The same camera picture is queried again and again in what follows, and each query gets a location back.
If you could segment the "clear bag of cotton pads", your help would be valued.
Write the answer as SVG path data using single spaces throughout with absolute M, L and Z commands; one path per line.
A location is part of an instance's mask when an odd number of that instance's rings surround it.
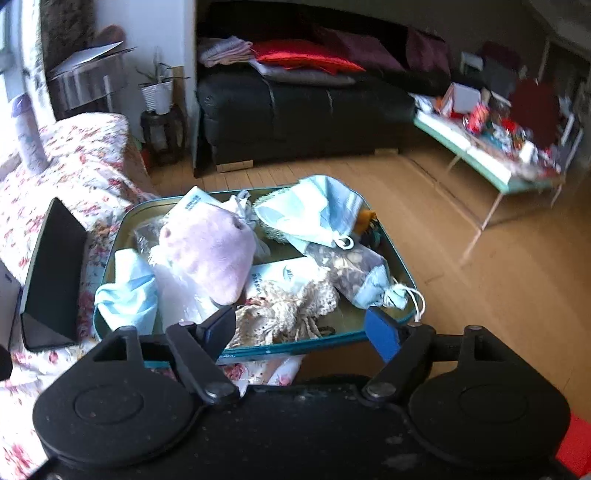
M 194 187 L 168 213 L 135 226 L 135 248 L 155 275 L 163 329 L 199 323 L 238 302 L 253 263 L 270 256 L 258 224 L 249 192 L 219 201 Z

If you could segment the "potpourri sachet bag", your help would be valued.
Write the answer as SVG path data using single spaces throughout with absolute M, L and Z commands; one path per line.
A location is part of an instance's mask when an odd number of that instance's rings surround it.
M 304 255 L 328 270 L 332 285 L 356 308 L 404 310 L 411 302 L 413 322 L 422 320 L 426 311 L 425 297 L 418 289 L 394 278 L 387 260 L 376 251 L 359 243 L 349 249 L 308 243 Z

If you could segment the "beige crochet doily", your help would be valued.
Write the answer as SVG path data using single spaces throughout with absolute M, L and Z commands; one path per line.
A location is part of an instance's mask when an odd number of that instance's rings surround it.
M 322 338 L 318 320 L 337 309 L 339 293 L 328 279 L 312 280 L 297 294 L 274 284 L 235 311 L 235 336 L 228 348 L 270 346 Z

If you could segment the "pink cloth pouch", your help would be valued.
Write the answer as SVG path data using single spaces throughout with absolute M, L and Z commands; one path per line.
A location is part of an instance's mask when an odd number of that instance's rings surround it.
M 149 258 L 191 279 L 213 303 L 228 306 L 242 295 L 256 246 L 256 234 L 235 212 L 199 201 L 168 212 Z

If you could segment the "light blue face mask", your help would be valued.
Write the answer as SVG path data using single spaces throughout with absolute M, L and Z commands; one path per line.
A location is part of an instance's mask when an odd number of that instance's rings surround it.
M 94 304 L 111 331 L 132 326 L 140 335 L 152 333 L 158 287 L 150 265 L 131 248 L 114 253 L 115 280 L 101 285 Z

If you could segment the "white tissue packet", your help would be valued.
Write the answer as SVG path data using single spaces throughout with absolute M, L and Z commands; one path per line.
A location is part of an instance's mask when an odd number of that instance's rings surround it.
M 297 257 L 266 264 L 253 265 L 245 283 L 245 296 L 263 296 L 263 288 L 274 284 L 281 290 L 297 294 L 317 277 L 320 267 L 314 259 Z

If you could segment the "navy orange fabric bundle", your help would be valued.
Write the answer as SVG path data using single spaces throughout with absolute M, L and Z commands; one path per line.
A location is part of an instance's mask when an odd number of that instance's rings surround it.
M 382 240 L 381 224 L 377 213 L 373 210 L 362 208 L 356 218 L 353 234 L 363 246 L 376 250 Z

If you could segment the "green fluffy sponge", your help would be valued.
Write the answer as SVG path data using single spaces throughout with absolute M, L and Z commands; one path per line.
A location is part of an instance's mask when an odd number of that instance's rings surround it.
M 288 243 L 286 233 L 277 227 L 290 214 L 288 200 L 290 200 L 290 189 L 280 188 L 260 196 L 253 203 L 254 213 L 259 219 L 263 233 L 270 240 L 280 244 Z

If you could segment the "blue Tempo tissue pack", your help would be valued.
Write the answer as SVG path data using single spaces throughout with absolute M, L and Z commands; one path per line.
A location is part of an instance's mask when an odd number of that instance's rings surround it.
M 0 344 L 5 350 L 10 349 L 12 330 L 19 311 L 21 291 L 21 283 L 0 261 Z

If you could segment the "floral tablecloth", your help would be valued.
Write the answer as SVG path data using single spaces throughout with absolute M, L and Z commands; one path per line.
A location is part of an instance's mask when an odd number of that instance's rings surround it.
M 38 397 L 98 342 L 95 292 L 124 216 L 154 198 L 120 114 L 44 127 L 49 165 L 1 170 L 1 277 L 21 295 L 1 377 L 1 475 L 25 479 L 47 459 L 33 424 Z

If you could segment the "black sofa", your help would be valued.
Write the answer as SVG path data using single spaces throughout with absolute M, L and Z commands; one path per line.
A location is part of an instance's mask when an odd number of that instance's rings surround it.
M 372 36 L 407 70 L 330 75 L 249 62 L 197 66 L 193 168 L 242 169 L 273 160 L 394 148 L 411 124 L 413 96 L 440 96 L 452 75 L 447 42 L 400 23 L 344 10 L 277 1 L 211 1 L 197 41 L 230 36 L 253 43 L 301 39 L 318 30 Z

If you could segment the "purple thermos bottle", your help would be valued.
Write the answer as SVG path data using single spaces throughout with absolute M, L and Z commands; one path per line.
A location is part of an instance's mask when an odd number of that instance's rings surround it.
M 23 93 L 15 97 L 10 103 L 10 108 L 21 161 L 30 172 L 39 175 L 48 168 L 49 161 L 29 95 Z

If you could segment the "folded striped cloth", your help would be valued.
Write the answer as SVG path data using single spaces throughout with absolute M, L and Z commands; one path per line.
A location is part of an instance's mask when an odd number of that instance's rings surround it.
M 197 46 L 197 60 L 207 68 L 249 62 L 252 58 L 252 42 L 235 36 L 206 38 Z

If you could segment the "dark maroon cushion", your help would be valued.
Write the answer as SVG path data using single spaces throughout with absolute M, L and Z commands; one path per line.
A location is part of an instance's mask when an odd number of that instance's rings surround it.
M 326 47 L 339 51 L 346 56 L 346 59 L 359 64 L 370 72 L 407 72 L 375 37 L 322 28 L 318 30 L 318 38 Z

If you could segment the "wooden side shelf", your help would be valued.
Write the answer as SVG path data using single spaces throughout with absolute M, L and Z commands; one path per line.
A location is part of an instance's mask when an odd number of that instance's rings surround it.
M 50 71 L 49 93 L 57 119 L 80 113 L 117 111 L 116 97 L 128 85 L 126 34 L 108 25 L 88 48 L 71 54 Z

